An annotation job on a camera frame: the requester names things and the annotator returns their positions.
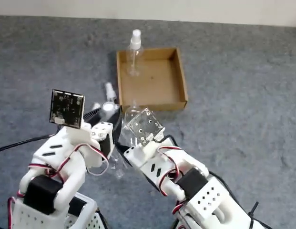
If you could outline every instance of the white spray nozzle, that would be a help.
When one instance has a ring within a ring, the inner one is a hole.
[[[140,30],[133,30],[133,35],[131,38],[131,49],[137,50],[140,49],[142,45],[142,39],[141,39],[142,32]]]
[[[114,102],[114,100],[117,98],[116,97],[116,92],[113,89],[113,86],[110,82],[107,82],[105,84],[105,90],[106,90],[106,98],[108,101]]]

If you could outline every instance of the bottle cap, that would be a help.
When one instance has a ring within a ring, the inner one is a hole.
[[[141,39],[142,32],[140,30],[133,30],[133,35],[131,38],[131,49],[137,50],[140,49],[142,45],[142,39]]]

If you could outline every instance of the black cable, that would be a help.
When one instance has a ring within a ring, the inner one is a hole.
[[[227,191],[229,192],[230,196],[233,198],[233,200],[240,206],[240,208],[242,208],[243,211],[244,208],[241,206],[241,204],[239,203],[239,201],[237,200],[237,198],[235,197],[234,193],[232,192],[232,190],[229,188],[229,186],[226,184],[226,182],[223,180],[223,178],[221,178],[219,175],[217,175],[216,173],[212,172],[212,171],[209,171],[209,174],[211,174],[212,176],[216,177],[223,185],[224,187],[227,189]],[[253,220],[259,222],[263,227],[265,227],[266,229],[272,229],[269,225],[265,224],[264,222],[254,218],[254,211],[255,209],[257,208],[258,206],[258,202],[255,203],[253,209],[248,213],[249,217],[251,218],[251,224],[250,224],[250,227],[249,229],[252,229],[253,227]]]
[[[17,147],[17,146],[21,146],[21,145],[29,143],[29,142],[36,142],[36,141],[39,141],[39,140],[48,139],[48,138],[50,138],[52,136],[55,136],[60,131],[60,128],[61,127],[58,126],[56,133],[54,133],[52,135],[43,135],[43,136],[40,136],[40,137],[33,137],[33,138],[30,138],[30,139],[27,139],[27,140],[24,140],[24,141],[13,143],[11,145],[0,147],[0,152],[4,151],[4,150],[7,150],[7,149]]]
[[[166,140],[167,138],[171,139],[171,141],[174,143],[175,146],[178,147],[178,144],[176,143],[176,140],[174,139],[174,137],[172,135],[166,135],[165,137],[163,137],[160,141],[157,141],[154,139],[155,142],[157,143],[162,143],[164,140]]]

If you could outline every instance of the white cable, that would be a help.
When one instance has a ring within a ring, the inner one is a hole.
[[[104,161],[106,163],[106,168],[101,173],[95,174],[95,173],[92,173],[88,168],[86,168],[87,172],[89,174],[93,175],[93,176],[101,176],[102,174],[104,174],[107,171],[107,169],[109,168],[109,160],[108,160],[108,158],[105,157],[103,155],[103,153],[99,149],[92,147],[90,144],[84,143],[84,144],[79,144],[78,146],[81,147],[82,145],[88,146],[91,150],[93,150],[94,152],[99,154],[104,159]]]

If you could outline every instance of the gray carpet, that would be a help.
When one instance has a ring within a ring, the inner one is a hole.
[[[179,46],[189,103],[157,112],[189,154],[222,175],[246,210],[275,229],[296,228],[296,29],[211,23],[0,17],[0,146],[52,133],[51,89],[86,95],[86,111],[116,86],[115,51],[134,28],[143,45]],[[33,152],[42,142],[0,153],[0,226]],[[164,198],[132,169],[87,176],[113,229],[165,229]]]

